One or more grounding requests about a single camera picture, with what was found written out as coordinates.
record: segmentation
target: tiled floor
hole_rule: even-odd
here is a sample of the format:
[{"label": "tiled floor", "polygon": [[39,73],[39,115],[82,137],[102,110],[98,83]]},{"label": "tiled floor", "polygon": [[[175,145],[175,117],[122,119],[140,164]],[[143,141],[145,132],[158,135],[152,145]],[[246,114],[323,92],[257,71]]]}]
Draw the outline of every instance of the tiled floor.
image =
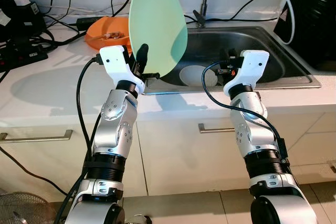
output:
[{"label": "tiled floor", "polygon": [[[336,182],[302,185],[319,224],[336,224]],[[149,215],[153,224],[252,223],[248,190],[125,198],[126,218]]]}]

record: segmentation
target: white countertop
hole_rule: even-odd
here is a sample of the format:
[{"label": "white countertop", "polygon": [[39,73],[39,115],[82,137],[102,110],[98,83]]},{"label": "white countertop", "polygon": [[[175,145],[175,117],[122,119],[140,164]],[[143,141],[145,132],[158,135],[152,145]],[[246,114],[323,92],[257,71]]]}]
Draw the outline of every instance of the white countertop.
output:
[{"label": "white countertop", "polygon": [[[73,36],[72,31],[58,26],[52,32],[56,40]],[[84,64],[96,53],[81,38],[49,53],[47,60],[11,70],[0,83],[0,127],[78,124],[77,80]],[[314,77],[321,82],[322,88],[260,90],[269,113],[336,111],[336,76],[314,73]],[[87,123],[96,120],[113,88],[104,67],[92,64],[85,74],[81,92]],[[230,103],[229,97],[222,92],[213,95],[222,103]],[[229,116],[229,110],[217,106],[205,93],[140,95],[138,102],[138,121]]]}]

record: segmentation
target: orange plate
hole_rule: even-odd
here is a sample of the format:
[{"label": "orange plate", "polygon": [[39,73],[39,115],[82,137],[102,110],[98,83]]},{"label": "orange plate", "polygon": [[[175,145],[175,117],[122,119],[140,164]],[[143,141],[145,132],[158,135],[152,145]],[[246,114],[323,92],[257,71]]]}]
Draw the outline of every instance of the orange plate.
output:
[{"label": "orange plate", "polygon": [[94,48],[100,50],[100,48],[107,46],[125,45],[127,46],[128,53],[132,52],[129,32],[128,32],[128,18],[126,17],[102,17],[98,21],[94,22],[88,29],[85,40],[95,38],[104,34],[119,31],[126,38],[120,39],[94,39],[86,41],[86,43]]}]

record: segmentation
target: cabinet handle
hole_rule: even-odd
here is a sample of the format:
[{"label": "cabinet handle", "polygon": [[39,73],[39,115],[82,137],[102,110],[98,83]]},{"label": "cabinet handle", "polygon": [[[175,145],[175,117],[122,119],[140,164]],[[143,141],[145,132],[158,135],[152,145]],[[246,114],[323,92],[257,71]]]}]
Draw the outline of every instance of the cabinet handle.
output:
[{"label": "cabinet handle", "polygon": [[70,140],[72,130],[66,130],[64,136],[47,136],[47,137],[28,137],[6,139],[7,133],[0,133],[0,144],[3,143],[22,143],[22,142],[46,142],[46,141],[65,141]]},{"label": "cabinet handle", "polygon": [[226,128],[226,129],[208,129],[204,128],[204,123],[198,124],[198,129],[201,134],[203,133],[218,133],[218,132],[235,132],[235,128]]}]

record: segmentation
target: silver robot arm segment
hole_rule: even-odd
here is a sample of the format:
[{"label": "silver robot arm segment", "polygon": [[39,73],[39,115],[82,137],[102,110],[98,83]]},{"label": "silver robot arm segment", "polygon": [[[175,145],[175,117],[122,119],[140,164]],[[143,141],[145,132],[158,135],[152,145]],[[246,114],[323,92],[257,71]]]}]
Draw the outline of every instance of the silver robot arm segment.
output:
[{"label": "silver robot arm segment", "polygon": [[[224,86],[224,93],[230,96],[231,106],[266,118],[267,109],[253,88],[263,75],[269,54],[246,50],[240,56],[243,63],[235,78]],[[255,198],[251,205],[253,223],[316,224],[316,215],[289,169],[283,140],[276,139],[269,126],[250,113],[231,110],[230,116]]]},{"label": "silver robot arm segment", "polygon": [[147,53],[146,44],[139,49],[138,61],[129,57],[122,46],[100,50],[101,61],[116,89],[102,106],[92,160],[84,164],[87,176],[80,184],[66,224],[124,223],[124,211],[117,201],[123,195],[122,177],[137,118],[137,97],[145,87],[140,75]]}]

